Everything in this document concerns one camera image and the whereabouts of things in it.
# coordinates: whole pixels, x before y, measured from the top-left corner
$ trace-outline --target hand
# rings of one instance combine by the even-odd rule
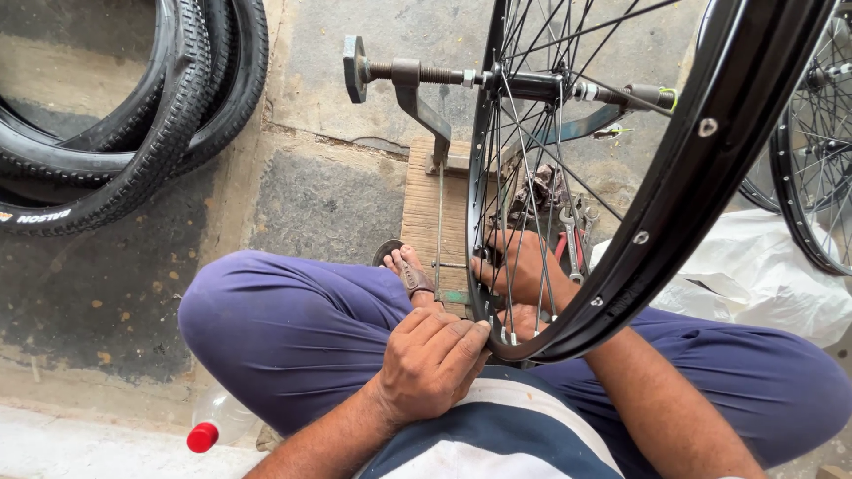
[[[506,326],[506,332],[514,332],[515,338],[518,342],[523,343],[533,339],[535,334],[535,324],[537,322],[539,323],[538,332],[544,331],[547,326],[550,326],[547,323],[540,322],[536,313],[537,309],[535,306],[529,306],[527,304],[513,304],[511,315],[509,315],[509,311],[498,311],[497,317],[500,319],[500,322]]]
[[[397,424],[437,418],[463,399],[491,351],[491,327],[434,309],[414,309],[390,333],[382,369],[368,384]]]
[[[496,276],[494,267],[484,263],[480,258],[470,260],[470,267],[479,280],[487,286],[492,286],[501,296],[507,296],[509,283],[512,284],[512,303],[538,304],[538,295],[542,295],[542,308],[551,314],[558,314],[569,302],[574,293],[579,289],[568,277],[562,273],[559,262],[550,251],[544,248],[544,240],[532,231],[514,231],[511,229],[494,230],[488,237],[488,244],[495,250],[503,253],[503,265],[499,268]],[[542,282],[544,262],[542,262],[541,251],[547,251],[547,278]],[[567,301],[557,301],[557,311],[554,312],[550,303],[548,281],[553,291],[558,291],[564,297],[570,293]]]

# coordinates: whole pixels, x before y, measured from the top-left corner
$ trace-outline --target tire stack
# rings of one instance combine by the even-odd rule
[[[1,229],[57,236],[115,222],[215,157],[248,123],[266,81],[262,0],[156,2],[145,73],[88,130],[57,138],[0,98]],[[66,193],[31,193],[45,182]]]

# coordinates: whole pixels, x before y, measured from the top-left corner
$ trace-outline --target wooden board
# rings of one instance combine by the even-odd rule
[[[424,167],[430,161],[429,155],[435,146],[431,137],[416,137],[412,140],[408,155],[408,174],[406,177],[406,199],[402,208],[402,232],[400,239],[417,250],[426,273],[435,274],[430,267],[435,259],[438,241],[438,176],[427,175]],[[470,143],[454,141],[450,144],[450,154],[470,155]],[[441,229],[440,260],[442,263],[461,263],[464,255],[464,215],[467,207],[468,180],[466,178],[444,177],[444,216]],[[468,281],[465,269],[441,268],[440,284],[442,290],[467,291]],[[459,304],[447,304],[447,310],[464,317],[464,307]]]

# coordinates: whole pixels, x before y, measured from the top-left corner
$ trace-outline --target foot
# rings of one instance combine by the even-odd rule
[[[389,255],[384,257],[384,266],[396,273],[397,276],[402,274],[403,262],[410,264],[412,268],[419,269],[424,273],[426,272],[417,258],[417,252],[409,245],[403,245],[399,250],[393,250]],[[412,306],[415,308],[437,309],[440,312],[444,311],[444,305],[437,303],[435,301],[435,294],[429,291],[415,291],[412,296]]]

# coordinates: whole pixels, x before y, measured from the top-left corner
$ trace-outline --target red bottle cap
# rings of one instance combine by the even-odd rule
[[[219,430],[211,423],[199,423],[187,436],[187,446],[194,453],[206,453],[219,439]]]

